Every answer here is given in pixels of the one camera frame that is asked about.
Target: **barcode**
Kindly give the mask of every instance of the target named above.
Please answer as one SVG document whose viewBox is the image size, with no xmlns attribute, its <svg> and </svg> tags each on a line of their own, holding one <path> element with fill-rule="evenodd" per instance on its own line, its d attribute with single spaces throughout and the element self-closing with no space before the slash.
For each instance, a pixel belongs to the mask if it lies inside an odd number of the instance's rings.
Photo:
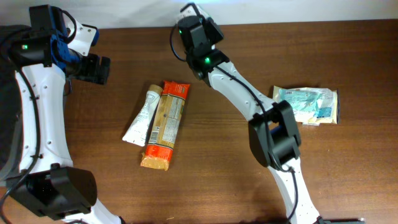
<svg viewBox="0 0 398 224">
<path fill-rule="evenodd" d="M 153 131 L 151 134 L 150 134 L 150 138 L 149 138 L 149 144 L 154 144 L 154 143 L 156 143 L 156 141 L 157 141 L 157 135 L 159 134 L 159 132 L 158 131 Z"/>
</svg>

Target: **white wall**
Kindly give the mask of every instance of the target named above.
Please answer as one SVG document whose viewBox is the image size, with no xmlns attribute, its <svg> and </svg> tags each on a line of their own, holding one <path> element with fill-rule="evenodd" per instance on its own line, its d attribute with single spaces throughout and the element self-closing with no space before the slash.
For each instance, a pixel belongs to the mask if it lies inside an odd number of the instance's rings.
<svg viewBox="0 0 398 224">
<path fill-rule="evenodd" d="M 171 26 L 186 0 L 0 0 L 0 25 L 29 25 L 29 6 L 51 4 L 99 28 Z M 398 19 L 398 0 L 196 0 L 218 24 Z"/>
</svg>

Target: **robotic arm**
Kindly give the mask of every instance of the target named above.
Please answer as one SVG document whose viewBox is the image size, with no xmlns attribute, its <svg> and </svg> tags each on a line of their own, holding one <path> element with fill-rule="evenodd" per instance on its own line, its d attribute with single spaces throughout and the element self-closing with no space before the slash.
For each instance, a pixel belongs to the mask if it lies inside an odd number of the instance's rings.
<svg viewBox="0 0 398 224">
<path fill-rule="evenodd" d="M 323 221 L 309 196 L 300 168 L 300 134 L 291 106 L 274 102 L 256 90 L 215 44 L 224 37 L 220 27 L 199 6 L 187 4 L 177 23 L 187 62 L 197 79 L 223 94 L 243 114 L 249 124 L 250 148 L 257 161 L 267 167 L 277 182 L 293 224 L 331 223 Z M 270 130 L 271 123 L 279 126 Z"/>
<path fill-rule="evenodd" d="M 74 223 L 124 223 L 97 199 L 93 174 L 73 168 L 65 139 L 66 81 L 76 78 L 104 85 L 109 75 L 110 59 L 89 53 L 98 40 L 98 30 L 53 6 L 31 7 L 29 13 L 32 27 L 24 29 L 22 38 L 7 50 L 22 100 L 19 119 L 23 129 L 14 135 L 23 137 L 20 147 L 12 147 L 22 151 L 14 161 L 19 163 L 19 173 L 4 178 L 7 193 L 0 205 L 10 195 L 40 217 Z M 70 19 L 67 27 L 63 15 Z M 1 216 L 10 223 L 2 212 Z"/>
</svg>

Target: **cable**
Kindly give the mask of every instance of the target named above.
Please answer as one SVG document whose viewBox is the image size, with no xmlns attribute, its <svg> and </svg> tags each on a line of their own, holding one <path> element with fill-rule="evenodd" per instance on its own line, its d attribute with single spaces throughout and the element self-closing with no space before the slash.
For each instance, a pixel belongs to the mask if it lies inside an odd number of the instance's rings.
<svg viewBox="0 0 398 224">
<path fill-rule="evenodd" d="M 248 92 L 250 92 L 250 94 L 253 96 L 254 100 L 257 102 L 257 104 L 260 106 L 260 108 L 262 110 L 262 113 L 264 115 L 264 121 L 267 122 L 266 117 L 265 117 L 266 110 L 264 108 L 264 105 L 262 104 L 262 101 L 256 96 L 256 94 L 254 94 L 254 92 L 245 83 L 243 83 L 241 80 L 238 80 L 235 76 L 229 74 L 226 70 L 220 68 L 217 65 L 215 66 L 215 68 L 217 68 L 218 70 L 223 72 L 226 76 L 230 77 L 230 79 L 232 79 L 232 80 L 238 82 L 239 84 L 241 84 L 245 89 L 247 89 Z M 267 124 L 266 124 L 266 133 L 269 133 L 269 127 L 268 127 Z M 279 171 L 282 171 L 282 172 L 291 172 L 292 173 L 293 183 L 294 183 L 294 190 L 295 190 L 295 202 L 294 202 L 294 207 L 293 207 L 292 213 L 287 218 L 287 223 L 289 223 L 289 221 L 294 216 L 294 213 L 295 213 L 296 208 L 297 208 L 297 204 L 299 203 L 299 188 L 297 187 L 295 171 L 294 171 L 293 167 L 290 167 L 288 170 L 285 170 L 280 165 L 278 165 L 278 163 L 276 163 L 275 155 L 274 155 L 273 152 L 270 153 L 270 157 L 271 157 L 273 163 L 276 166 L 276 170 L 279 170 Z"/>
<path fill-rule="evenodd" d="M 70 42 L 72 42 L 76 36 L 76 30 L 77 30 L 77 24 L 76 24 L 76 20 L 75 18 L 73 18 L 73 16 L 71 16 L 69 14 L 69 12 L 62 10 L 62 13 L 64 13 L 73 23 L 73 26 L 75 27 L 75 30 L 73 31 L 72 35 L 70 37 L 67 37 L 67 39 L 65 40 L 66 44 L 69 44 Z"/>
<path fill-rule="evenodd" d="M 21 183 L 23 183 L 23 181 L 25 181 L 26 177 L 29 175 L 29 173 L 32 171 L 33 167 L 36 165 L 37 160 L 39 159 L 39 153 L 40 153 L 40 122 L 39 122 L 39 109 L 37 107 L 37 98 L 35 97 L 35 93 L 33 92 L 33 89 L 31 87 L 31 85 L 29 84 L 28 79 L 25 76 L 25 73 L 22 71 L 22 69 L 20 67 L 17 66 L 17 64 L 14 61 L 14 58 L 12 57 L 12 55 L 9 53 L 9 58 L 10 61 L 14 64 L 16 71 L 21 75 L 22 79 L 24 80 L 27 89 L 29 91 L 30 94 L 30 98 L 32 100 L 32 104 L 33 104 L 33 109 L 34 109 L 34 113 L 35 113 L 35 123 L 36 123 L 36 149 L 35 149 L 35 154 L 32 160 L 32 163 L 30 164 L 30 166 L 28 167 L 28 169 L 24 172 L 24 174 L 19 178 L 19 180 L 17 181 L 16 184 L 14 184 L 10 189 L 7 190 L 7 192 L 1 197 L 0 199 L 0 217 L 1 219 L 6 223 L 6 224 L 11 224 L 11 222 L 7 219 L 7 217 L 4 214 L 3 211 L 3 205 L 5 200 L 7 199 L 7 197 L 12 194 L 15 189 L 17 189 Z"/>
<path fill-rule="evenodd" d="M 74 220 L 72 222 L 68 222 L 68 223 L 65 223 L 65 224 L 78 224 L 78 223 L 80 223 L 80 224 L 88 224 L 87 222 L 84 222 L 83 220 Z"/>
<path fill-rule="evenodd" d="M 172 30 L 170 32 L 170 47 L 172 48 L 172 52 L 173 52 L 174 56 L 177 59 L 179 59 L 182 62 L 186 62 L 187 60 L 185 60 L 184 58 L 181 58 L 180 56 L 178 56 L 178 54 L 176 53 L 176 51 L 174 50 L 174 47 L 173 47 L 173 33 L 174 33 L 175 28 L 177 28 L 177 24 L 175 24 L 173 26 L 173 28 L 172 28 Z"/>
<path fill-rule="evenodd" d="M 3 38 L 3 40 L 0 42 L 0 50 L 1 50 L 1 46 L 8 40 L 8 39 L 10 39 L 13 35 L 16 35 L 16 34 L 18 34 L 18 33 L 20 33 L 20 32 L 24 32 L 24 31 L 28 31 L 28 30 L 31 30 L 31 27 L 26 27 L 26 28 L 23 28 L 23 29 L 20 29 L 20 30 L 16 30 L 16 31 L 14 31 L 14 32 L 12 32 L 12 33 L 10 33 L 10 34 L 8 34 L 5 38 Z"/>
</svg>

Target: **wet wipes packet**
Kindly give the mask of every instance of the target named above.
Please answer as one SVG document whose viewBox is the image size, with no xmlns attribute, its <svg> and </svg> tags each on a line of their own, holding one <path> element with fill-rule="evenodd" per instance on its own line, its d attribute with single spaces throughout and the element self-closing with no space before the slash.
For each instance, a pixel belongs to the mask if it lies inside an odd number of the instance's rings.
<svg viewBox="0 0 398 224">
<path fill-rule="evenodd" d="M 338 92 L 327 88 L 283 89 L 274 86 L 275 102 L 286 100 L 293 108 L 297 122 L 308 125 L 338 124 Z"/>
</svg>

